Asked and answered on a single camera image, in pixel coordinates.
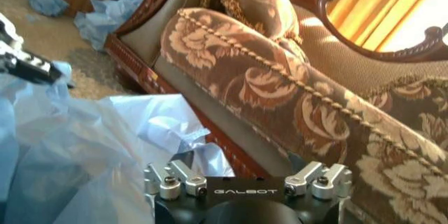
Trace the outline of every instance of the silver bracket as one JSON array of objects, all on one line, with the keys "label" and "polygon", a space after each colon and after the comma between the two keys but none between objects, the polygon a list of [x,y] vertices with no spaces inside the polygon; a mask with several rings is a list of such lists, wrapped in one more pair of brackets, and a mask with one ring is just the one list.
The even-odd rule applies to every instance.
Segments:
[{"label": "silver bracket", "polygon": [[22,51],[22,37],[16,34],[16,27],[8,18],[0,13],[0,71],[5,72],[13,69],[17,61],[32,67],[45,75],[50,72],[50,62],[32,56]]},{"label": "silver bracket", "polygon": [[160,193],[164,200],[174,200],[180,195],[180,181],[157,164],[149,164],[145,169],[145,193]]},{"label": "silver bracket", "polygon": [[170,161],[168,168],[170,174],[185,183],[188,195],[194,197],[206,195],[206,179],[204,176],[194,173],[180,160]]},{"label": "silver bracket", "polygon": [[288,196],[304,195],[306,193],[306,185],[324,174],[322,168],[322,163],[312,161],[300,172],[286,177],[285,194]]},{"label": "silver bracket", "polygon": [[333,164],[329,170],[312,183],[312,194],[316,198],[328,200],[334,194],[348,197],[352,187],[352,171],[346,166]]}]

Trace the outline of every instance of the brown floral fabric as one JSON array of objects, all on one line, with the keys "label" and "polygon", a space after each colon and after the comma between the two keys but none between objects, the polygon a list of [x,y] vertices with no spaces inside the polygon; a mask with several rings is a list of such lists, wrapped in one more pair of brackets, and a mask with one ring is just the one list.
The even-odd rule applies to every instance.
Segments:
[{"label": "brown floral fabric", "polygon": [[350,168],[353,203],[378,223],[448,223],[445,152],[257,32],[184,9],[161,56],[281,153]]},{"label": "brown floral fabric", "polygon": [[277,42],[300,44],[298,22],[289,0],[221,0],[226,14]]},{"label": "brown floral fabric", "polygon": [[365,95],[366,100],[448,151],[448,80],[413,77]]}]

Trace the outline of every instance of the carved wood trim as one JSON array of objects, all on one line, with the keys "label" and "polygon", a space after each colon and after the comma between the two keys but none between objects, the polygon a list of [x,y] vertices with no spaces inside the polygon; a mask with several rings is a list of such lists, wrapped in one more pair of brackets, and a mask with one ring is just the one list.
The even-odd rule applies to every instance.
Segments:
[{"label": "carved wood trim", "polygon": [[[114,34],[110,34],[106,38],[105,50],[116,60],[121,70],[126,72],[148,93],[178,93],[162,77],[158,76],[158,74],[144,64],[136,53],[125,46]],[[237,144],[234,144],[197,107],[192,104],[189,105],[204,127],[206,127],[212,132],[205,137],[205,140],[208,143],[216,143],[221,147],[236,176],[248,178],[270,177],[268,172],[246,155],[245,151],[237,146]]]},{"label": "carved wood trim", "polygon": [[429,27],[425,30],[425,40],[416,46],[394,52],[376,52],[361,48],[350,42],[337,31],[326,15],[326,4],[332,0],[290,0],[290,2],[309,10],[320,19],[321,23],[353,51],[370,59],[386,62],[428,62],[448,60],[448,46],[442,42],[442,30],[440,27]]},{"label": "carved wood trim", "polygon": [[153,17],[165,2],[166,0],[142,0],[130,18],[124,22],[114,33],[121,36],[137,29],[148,19]]}]

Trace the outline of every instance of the wooden sofa base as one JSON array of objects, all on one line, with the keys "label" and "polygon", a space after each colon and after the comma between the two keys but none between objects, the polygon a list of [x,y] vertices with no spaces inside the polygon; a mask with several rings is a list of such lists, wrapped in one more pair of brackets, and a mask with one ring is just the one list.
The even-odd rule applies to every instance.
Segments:
[{"label": "wooden sofa base", "polygon": [[[121,84],[124,84],[126,88],[134,89],[137,87],[138,89],[138,87],[141,87],[149,94],[178,93],[161,76],[158,76],[140,60],[138,56],[125,46],[116,34],[108,36],[105,48],[117,63],[117,75],[121,79]],[[233,143],[216,124],[192,104],[190,106],[202,125],[212,132],[205,137],[205,140],[209,143],[216,143],[222,149],[234,175],[237,177],[269,177],[268,172]]]}]

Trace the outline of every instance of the sunlight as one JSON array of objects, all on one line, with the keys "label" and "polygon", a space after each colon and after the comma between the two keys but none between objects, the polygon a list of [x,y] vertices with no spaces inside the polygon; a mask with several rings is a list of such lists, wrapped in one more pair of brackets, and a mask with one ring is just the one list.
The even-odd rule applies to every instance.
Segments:
[{"label": "sunlight", "polygon": [[413,47],[425,39],[425,29],[430,26],[444,27],[448,23],[446,0],[424,0],[390,40],[380,48],[380,51],[397,51]]}]

